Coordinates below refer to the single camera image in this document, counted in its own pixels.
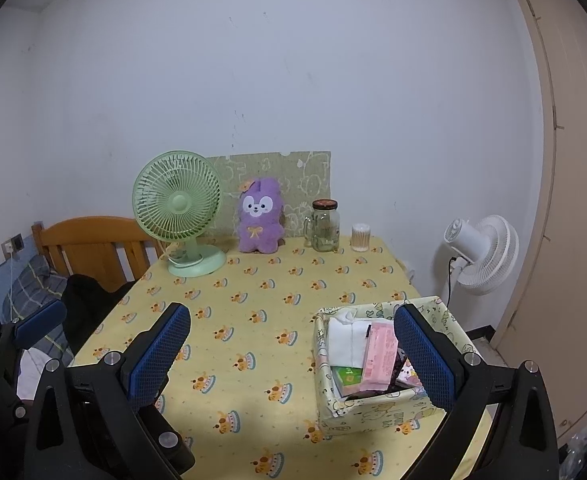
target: plaid cloth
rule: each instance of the plaid cloth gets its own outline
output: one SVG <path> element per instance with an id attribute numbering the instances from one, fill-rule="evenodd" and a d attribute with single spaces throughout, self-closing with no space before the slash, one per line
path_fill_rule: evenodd
<path id="1" fill-rule="evenodd" d="M 7 323 L 16 317 L 24 319 L 52 300 L 59 300 L 66 286 L 67 278 L 52 271 L 47 259 L 37 254 L 29 260 L 18 279 L 13 282 L 12 291 L 4 298 L 2 321 Z M 51 358 L 60 359 L 65 366 L 73 360 L 62 325 L 51 330 L 33 347 Z"/>

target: pink package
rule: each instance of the pink package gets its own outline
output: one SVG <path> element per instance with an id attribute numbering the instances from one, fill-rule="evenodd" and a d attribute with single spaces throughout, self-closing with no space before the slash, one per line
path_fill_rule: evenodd
<path id="1" fill-rule="evenodd" d="M 398 340 L 393 322 L 373 321 L 365 352 L 360 391 L 386 390 L 389 387 L 397 353 Z"/>

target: white wall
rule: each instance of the white wall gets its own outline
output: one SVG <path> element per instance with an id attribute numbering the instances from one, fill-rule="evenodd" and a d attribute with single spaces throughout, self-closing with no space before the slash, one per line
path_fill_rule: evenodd
<path id="1" fill-rule="evenodd" d="M 37 218 L 30 111 L 26 96 L 38 15 L 0 9 L 0 244 L 27 236 Z"/>
<path id="2" fill-rule="evenodd" d="M 542 129 L 512 4 L 58 0 L 28 96 L 46 162 L 37 216 L 131 216 L 137 172 L 171 148 L 331 150 L 345 227 L 369 222 L 436 293 L 455 216 L 504 215 L 525 246 L 531 231 Z M 513 282 L 454 298 L 455 315 L 497 324 Z"/>

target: yellow tablecloth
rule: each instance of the yellow tablecloth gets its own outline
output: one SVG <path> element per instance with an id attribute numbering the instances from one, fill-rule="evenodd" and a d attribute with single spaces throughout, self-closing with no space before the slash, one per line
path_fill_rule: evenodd
<path id="1" fill-rule="evenodd" d="M 418 424 L 325 438 L 317 424 L 313 316 L 324 306 L 417 298 L 379 239 L 354 253 L 317 253 L 287 238 L 276 254 L 227 253 L 209 276 L 176 278 L 159 260 L 75 359 L 124 351 L 172 301 L 189 307 L 191 333 L 157 403 L 195 455 L 185 479 L 398 479 L 442 415 Z M 454 478 L 465 478 L 487 435 L 485 417 Z"/>

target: metal bolt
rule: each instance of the metal bolt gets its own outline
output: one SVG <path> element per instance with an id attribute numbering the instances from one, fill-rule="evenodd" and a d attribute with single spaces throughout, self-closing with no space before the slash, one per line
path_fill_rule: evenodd
<path id="1" fill-rule="evenodd" d="M 178 437 L 177 434 L 173 433 L 172 431 L 165 431 L 158 437 L 158 442 L 162 447 L 175 447 L 178 443 Z"/>
<path id="2" fill-rule="evenodd" d="M 57 359 L 51 359 L 51 361 L 47 361 L 47 363 L 44 365 L 46 371 L 48 372 L 54 372 L 58 369 L 58 366 L 60 366 L 60 361 Z"/>
<path id="3" fill-rule="evenodd" d="M 475 352 L 465 353 L 464 360 L 471 366 L 478 366 L 482 362 L 482 358 Z"/>
<path id="4" fill-rule="evenodd" d="M 538 370 L 540 370 L 538 368 L 538 365 L 533 361 L 525 361 L 525 368 L 528 372 L 531 372 L 532 374 L 536 374 L 538 373 Z"/>
<path id="5" fill-rule="evenodd" d="M 104 356 L 104 362 L 110 366 L 118 364 L 118 361 L 120 361 L 120 356 L 120 352 L 109 352 Z"/>

